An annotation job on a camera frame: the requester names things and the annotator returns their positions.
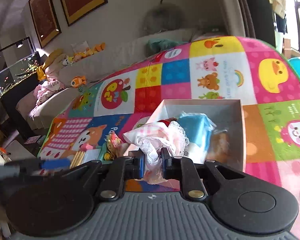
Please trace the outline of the yellow pencils pack pink eraser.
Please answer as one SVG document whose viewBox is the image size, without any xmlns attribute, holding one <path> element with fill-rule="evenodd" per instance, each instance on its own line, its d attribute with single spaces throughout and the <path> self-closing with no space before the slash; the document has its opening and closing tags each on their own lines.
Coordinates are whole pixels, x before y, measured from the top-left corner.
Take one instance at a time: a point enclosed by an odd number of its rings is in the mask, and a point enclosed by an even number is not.
<svg viewBox="0 0 300 240">
<path fill-rule="evenodd" d="M 98 160 L 101 149 L 101 146 L 93 148 L 93 146 L 86 145 L 83 151 L 76 152 L 69 168 L 77 167 L 92 160 Z"/>
</svg>

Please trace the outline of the pink plush clothing pile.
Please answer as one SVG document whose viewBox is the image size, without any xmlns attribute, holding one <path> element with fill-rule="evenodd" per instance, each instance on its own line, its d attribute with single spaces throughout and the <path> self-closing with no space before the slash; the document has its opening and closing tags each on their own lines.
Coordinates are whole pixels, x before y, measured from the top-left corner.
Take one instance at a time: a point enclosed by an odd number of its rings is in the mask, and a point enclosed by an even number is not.
<svg viewBox="0 0 300 240">
<path fill-rule="evenodd" d="M 56 79 L 51 81 L 44 81 L 42 84 L 39 84 L 33 91 L 33 96 L 36 100 L 35 107 L 30 111 L 29 116 L 34 117 L 36 110 L 39 106 L 51 98 L 54 94 L 65 89 L 65 85 Z"/>
</svg>

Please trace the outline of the grey round cushion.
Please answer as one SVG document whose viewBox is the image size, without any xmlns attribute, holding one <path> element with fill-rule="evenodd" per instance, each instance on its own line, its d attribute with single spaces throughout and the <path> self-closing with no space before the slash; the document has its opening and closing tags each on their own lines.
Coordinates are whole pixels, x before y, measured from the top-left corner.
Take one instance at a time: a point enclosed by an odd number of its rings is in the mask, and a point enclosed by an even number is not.
<svg viewBox="0 0 300 240">
<path fill-rule="evenodd" d="M 163 0 L 147 11 L 142 20 L 143 35 L 153 35 L 165 31 L 180 29 L 185 22 L 185 15 L 181 8 Z"/>
</svg>

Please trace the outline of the yellow cheese keychain toy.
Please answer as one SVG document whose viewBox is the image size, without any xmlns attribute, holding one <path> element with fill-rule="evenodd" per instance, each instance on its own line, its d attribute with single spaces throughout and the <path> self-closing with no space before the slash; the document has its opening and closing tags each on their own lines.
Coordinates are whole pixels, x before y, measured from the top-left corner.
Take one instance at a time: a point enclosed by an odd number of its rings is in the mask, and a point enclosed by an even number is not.
<svg viewBox="0 0 300 240">
<path fill-rule="evenodd" d="M 104 159 L 107 161 L 114 161 L 116 158 L 122 157 L 129 146 L 128 143 L 122 142 L 114 132 L 107 135 L 106 145 Z"/>
</svg>

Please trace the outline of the blue white milk carton toy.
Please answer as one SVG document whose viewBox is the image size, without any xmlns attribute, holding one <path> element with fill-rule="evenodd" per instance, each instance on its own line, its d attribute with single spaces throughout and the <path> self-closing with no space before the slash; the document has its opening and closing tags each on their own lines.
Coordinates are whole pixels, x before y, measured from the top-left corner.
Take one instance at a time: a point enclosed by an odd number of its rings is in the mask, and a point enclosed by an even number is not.
<svg viewBox="0 0 300 240">
<path fill-rule="evenodd" d="M 210 139 L 216 125 L 204 113 L 182 112 L 178 124 L 184 129 L 189 144 L 185 155 L 195 164 L 203 164 L 210 147 Z"/>
</svg>

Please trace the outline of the brown bread toy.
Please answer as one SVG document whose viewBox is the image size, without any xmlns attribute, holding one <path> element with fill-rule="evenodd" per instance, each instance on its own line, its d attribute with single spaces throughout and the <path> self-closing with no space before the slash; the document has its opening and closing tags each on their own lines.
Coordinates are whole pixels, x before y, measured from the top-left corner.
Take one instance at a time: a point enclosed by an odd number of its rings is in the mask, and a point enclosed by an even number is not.
<svg viewBox="0 0 300 240">
<path fill-rule="evenodd" d="M 226 164 L 230 158 L 230 142 L 227 130 L 213 133 L 206 159 Z"/>
</svg>

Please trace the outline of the left framed picture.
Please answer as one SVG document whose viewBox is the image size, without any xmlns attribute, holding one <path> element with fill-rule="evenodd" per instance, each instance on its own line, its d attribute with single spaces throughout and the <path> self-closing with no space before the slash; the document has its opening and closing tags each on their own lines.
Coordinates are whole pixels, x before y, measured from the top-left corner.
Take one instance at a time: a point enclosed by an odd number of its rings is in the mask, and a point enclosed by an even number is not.
<svg viewBox="0 0 300 240">
<path fill-rule="evenodd" d="M 29 0 L 32 22 L 40 48 L 62 33 L 52 0 Z"/>
</svg>

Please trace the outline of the teal green cloth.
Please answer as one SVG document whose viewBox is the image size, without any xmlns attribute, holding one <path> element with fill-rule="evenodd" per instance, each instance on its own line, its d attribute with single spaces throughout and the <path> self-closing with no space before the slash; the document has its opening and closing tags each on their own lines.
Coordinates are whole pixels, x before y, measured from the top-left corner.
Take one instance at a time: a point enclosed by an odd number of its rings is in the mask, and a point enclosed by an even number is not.
<svg viewBox="0 0 300 240">
<path fill-rule="evenodd" d="M 167 38 L 151 38 L 145 45 L 145 52 L 147 56 L 152 56 L 182 44 L 186 44 L 186 42 L 174 41 Z"/>
</svg>

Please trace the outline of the orange fish plush toy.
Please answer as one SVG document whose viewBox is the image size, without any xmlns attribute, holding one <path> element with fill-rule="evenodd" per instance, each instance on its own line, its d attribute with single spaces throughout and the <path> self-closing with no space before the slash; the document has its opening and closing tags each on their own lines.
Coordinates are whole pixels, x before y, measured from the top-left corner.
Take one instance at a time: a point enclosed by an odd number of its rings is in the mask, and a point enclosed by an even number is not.
<svg viewBox="0 0 300 240">
<path fill-rule="evenodd" d="M 70 85 L 73 88 L 79 88 L 79 87 L 84 86 L 86 84 L 87 84 L 87 80 L 86 80 L 85 76 L 76 76 L 70 82 Z"/>
</svg>

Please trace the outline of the colourful patchwork play mat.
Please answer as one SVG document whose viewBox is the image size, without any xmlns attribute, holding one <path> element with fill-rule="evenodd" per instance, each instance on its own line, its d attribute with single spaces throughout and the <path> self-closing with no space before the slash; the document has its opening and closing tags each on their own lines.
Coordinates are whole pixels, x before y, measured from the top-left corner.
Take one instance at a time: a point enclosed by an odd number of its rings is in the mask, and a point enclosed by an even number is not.
<svg viewBox="0 0 300 240">
<path fill-rule="evenodd" d="M 103 146 L 110 132 L 143 125 L 162 100 L 239 99 L 247 139 L 246 171 L 296 196 L 300 238 L 300 80 L 265 42 L 223 36 L 162 51 L 96 83 L 57 116 L 40 157 L 73 158 Z"/>
</svg>

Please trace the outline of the pink white lace doll dress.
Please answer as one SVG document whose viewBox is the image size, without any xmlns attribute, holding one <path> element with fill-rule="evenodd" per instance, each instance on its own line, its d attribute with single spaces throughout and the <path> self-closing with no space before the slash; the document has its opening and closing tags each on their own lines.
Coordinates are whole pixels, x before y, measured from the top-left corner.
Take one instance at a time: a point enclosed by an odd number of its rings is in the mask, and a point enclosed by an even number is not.
<svg viewBox="0 0 300 240">
<path fill-rule="evenodd" d="M 184 129 L 176 121 L 170 122 L 169 125 L 163 122 L 144 124 L 124 133 L 123 138 L 143 152 L 145 156 L 143 180 L 152 185 L 166 181 L 163 178 L 161 149 L 166 148 L 170 157 L 182 157 L 189 145 Z"/>
</svg>

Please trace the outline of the glass fish tank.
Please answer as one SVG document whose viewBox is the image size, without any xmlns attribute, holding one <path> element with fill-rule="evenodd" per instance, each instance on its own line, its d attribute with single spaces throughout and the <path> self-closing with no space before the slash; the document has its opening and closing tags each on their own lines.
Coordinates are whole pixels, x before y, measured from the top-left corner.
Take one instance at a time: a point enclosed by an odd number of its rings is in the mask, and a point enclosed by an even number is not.
<svg viewBox="0 0 300 240">
<path fill-rule="evenodd" d="M 19 84 L 38 83 L 37 69 L 41 65 L 38 52 L 30 54 L 0 71 L 0 98 Z"/>
</svg>

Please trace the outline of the row of orange plush toys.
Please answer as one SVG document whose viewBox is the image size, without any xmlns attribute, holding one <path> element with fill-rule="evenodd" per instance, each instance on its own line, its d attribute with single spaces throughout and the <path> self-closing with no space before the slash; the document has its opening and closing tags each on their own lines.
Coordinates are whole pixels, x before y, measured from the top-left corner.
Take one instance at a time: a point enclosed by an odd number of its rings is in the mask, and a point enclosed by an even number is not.
<svg viewBox="0 0 300 240">
<path fill-rule="evenodd" d="M 72 44 L 72 50 L 74 52 L 73 56 L 66 55 L 65 59 L 62 62 L 63 66 L 71 65 L 75 62 L 78 62 L 86 57 L 92 56 L 96 53 L 99 53 L 106 48 L 106 44 L 104 42 L 100 44 L 96 44 L 90 48 L 87 41 L 78 44 Z"/>
</svg>

